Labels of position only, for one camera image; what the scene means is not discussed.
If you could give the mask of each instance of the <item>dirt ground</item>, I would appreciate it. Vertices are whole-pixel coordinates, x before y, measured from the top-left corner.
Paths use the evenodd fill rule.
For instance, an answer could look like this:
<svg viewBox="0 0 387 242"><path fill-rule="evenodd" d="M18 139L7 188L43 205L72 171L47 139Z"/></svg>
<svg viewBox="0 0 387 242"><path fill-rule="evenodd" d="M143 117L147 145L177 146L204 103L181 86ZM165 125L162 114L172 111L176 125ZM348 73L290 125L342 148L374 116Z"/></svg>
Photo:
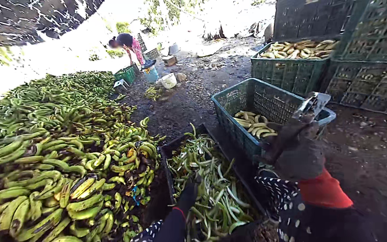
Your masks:
<svg viewBox="0 0 387 242"><path fill-rule="evenodd" d="M155 102L144 97L150 85L140 77L123 102L137 105L134 121L149 116L148 130L152 135L167 135L166 142L189 131L190 122L215 127L218 122L211 96L250 78L250 54L261 47L261 42L254 38L224 40L217 53L202 58L179 51L175 54L178 64L172 67L158 60L160 76L182 72L187 80L165 91ZM202 68L210 63L222 67ZM323 139L326 167L365 214L376 240L387 241L387 115L333 104L328 107L337 118L328 125Z"/></svg>

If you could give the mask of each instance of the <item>plastic crate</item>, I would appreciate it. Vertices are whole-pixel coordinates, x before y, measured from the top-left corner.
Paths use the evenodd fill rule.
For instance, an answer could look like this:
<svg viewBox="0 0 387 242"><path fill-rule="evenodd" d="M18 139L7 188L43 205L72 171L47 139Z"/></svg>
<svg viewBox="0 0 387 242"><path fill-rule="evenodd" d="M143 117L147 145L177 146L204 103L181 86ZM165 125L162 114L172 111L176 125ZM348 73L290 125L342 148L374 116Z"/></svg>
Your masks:
<svg viewBox="0 0 387 242"><path fill-rule="evenodd" d="M114 78L116 80L125 80L127 83L132 84L135 80L134 67L128 66L115 73Z"/></svg>
<svg viewBox="0 0 387 242"><path fill-rule="evenodd" d="M205 124L200 124L199 126L195 127L196 129L196 134L208 134L213 140L214 142L216 143L215 145L215 148L217 148L220 152L222 152L222 154L224 155L225 159L230 162L228 156L226 155L225 152L223 152L223 149L221 148L219 142L216 140L216 138L213 136L213 134L209 131L209 129L207 128L207 126ZM175 189L174 189L174 183L173 183L173 176L172 176L172 173L170 172L169 168L168 168L168 163L167 163L167 159L171 159L172 158L172 152L176 149L178 149L180 147L180 145L187 139L191 138L189 135L181 135L180 137L170 141L168 144L164 145L164 146L161 146L159 147L159 150L160 150L160 154L161 154L161 164L162 164L162 167L164 167L164 170L165 170L165 174L166 174L166 177L167 177L167 183L168 183L168 188L169 188L169 196L170 196L170 200L171 200L171 203L172 204L175 204L175 199L174 199L174 196L173 194L175 194ZM255 198L255 195L253 194L253 191L252 189L247 185L247 182L245 181L245 179L240 176L238 170L237 170L237 166L234 164L232 166L232 170L234 171L235 175L237 176L237 178L241 181L241 183L243 184L247 194L249 195L249 199L252 200L257 209L262 212L263 214L266 214L265 210L263 209L261 203Z"/></svg>
<svg viewBox="0 0 387 242"><path fill-rule="evenodd" d="M387 0L371 0L358 25L342 38L335 58L387 61Z"/></svg>
<svg viewBox="0 0 387 242"><path fill-rule="evenodd" d="M366 5L366 0L278 0L273 40L334 38L354 29Z"/></svg>
<svg viewBox="0 0 387 242"><path fill-rule="evenodd" d="M250 111L265 116L270 122L286 124L304 99L261 80L249 78L213 95L212 101L219 124L252 159L253 155L264 156L265 151L259 147L259 140L235 121L235 113ZM316 118L321 127L318 135L335 117L336 114L327 108L319 113Z"/></svg>
<svg viewBox="0 0 387 242"><path fill-rule="evenodd" d="M140 43L141 52L145 52L147 50L146 44L144 44L143 38L141 37L140 33L138 33L138 35L137 35L137 40Z"/></svg>
<svg viewBox="0 0 387 242"><path fill-rule="evenodd" d="M333 60L324 85L330 102L387 114L387 63Z"/></svg>
<svg viewBox="0 0 387 242"><path fill-rule="evenodd" d="M252 78L256 78L300 96L318 91L321 77L326 73L329 58L325 59L272 59L257 58L272 43L267 44L250 58Z"/></svg>
<svg viewBox="0 0 387 242"><path fill-rule="evenodd" d="M154 60L159 57L158 50L156 48L143 52L143 57L146 59Z"/></svg>

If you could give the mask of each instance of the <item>black glove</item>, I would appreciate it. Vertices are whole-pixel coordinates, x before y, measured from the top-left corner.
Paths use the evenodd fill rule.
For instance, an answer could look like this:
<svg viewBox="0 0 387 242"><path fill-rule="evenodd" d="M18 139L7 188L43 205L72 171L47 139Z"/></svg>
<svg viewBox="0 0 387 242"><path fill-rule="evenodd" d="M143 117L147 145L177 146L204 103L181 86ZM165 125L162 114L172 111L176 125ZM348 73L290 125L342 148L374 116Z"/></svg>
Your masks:
<svg viewBox="0 0 387 242"><path fill-rule="evenodd" d="M322 143L315 139L317 123L303 124L291 119L287 125L269 127L277 130L278 135L261 144L266 150L265 157L255 156L255 160L274 165L285 179L313 179L322 173L325 156Z"/></svg>
<svg viewBox="0 0 387 242"><path fill-rule="evenodd" d="M177 202L184 214L187 214L189 209L195 204L196 196L198 194L198 185L201 183L201 176L196 175L195 178L190 177L186 182L185 189L181 192L180 199Z"/></svg>

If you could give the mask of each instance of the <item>pile of plantains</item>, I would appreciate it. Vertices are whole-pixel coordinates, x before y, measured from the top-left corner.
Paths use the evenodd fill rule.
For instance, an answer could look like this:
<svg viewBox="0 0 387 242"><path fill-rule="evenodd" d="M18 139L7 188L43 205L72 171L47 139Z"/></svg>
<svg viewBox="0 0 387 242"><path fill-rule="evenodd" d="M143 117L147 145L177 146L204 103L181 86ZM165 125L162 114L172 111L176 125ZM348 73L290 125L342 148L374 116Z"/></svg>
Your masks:
<svg viewBox="0 0 387 242"><path fill-rule="evenodd" d="M158 169L149 118L107 99L110 72L47 75L0 101L0 241L129 241Z"/></svg>

